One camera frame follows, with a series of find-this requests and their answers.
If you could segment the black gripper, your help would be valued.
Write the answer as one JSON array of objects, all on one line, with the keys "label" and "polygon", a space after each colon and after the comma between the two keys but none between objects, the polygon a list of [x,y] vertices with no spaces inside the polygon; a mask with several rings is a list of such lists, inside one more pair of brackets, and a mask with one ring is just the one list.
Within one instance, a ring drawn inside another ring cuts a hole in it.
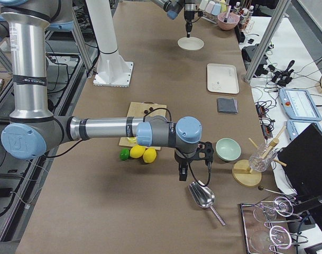
[{"label": "black gripper", "polygon": [[175,148],[174,157],[179,164],[179,181],[185,182],[187,180],[187,170],[189,164],[194,161],[196,156],[196,149],[191,152],[182,152],[179,148]]},{"label": "black gripper", "polygon": [[184,4],[184,19],[186,21],[187,38],[190,37],[190,31],[192,30],[195,14],[197,14],[199,18],[203,16],[203,12],[198,10],[194,0],[186,0]]}]

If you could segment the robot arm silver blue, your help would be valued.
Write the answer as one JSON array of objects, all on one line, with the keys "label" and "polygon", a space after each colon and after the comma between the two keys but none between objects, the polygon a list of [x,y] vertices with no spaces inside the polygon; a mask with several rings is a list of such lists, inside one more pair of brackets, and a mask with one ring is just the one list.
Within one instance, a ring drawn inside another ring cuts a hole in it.
[{"label": "robot arm silver blue", "polygon": [[48,109],[44,32],[73,26],[71,1],[1,1],[10,30],[15,109],[1,134],[4,149],[18,159],[33,159],[70,141],[136,137],[146,147],[174,148],[179,179],[199,159],[202,126],[191,116],[80,119],[56,117]]}]

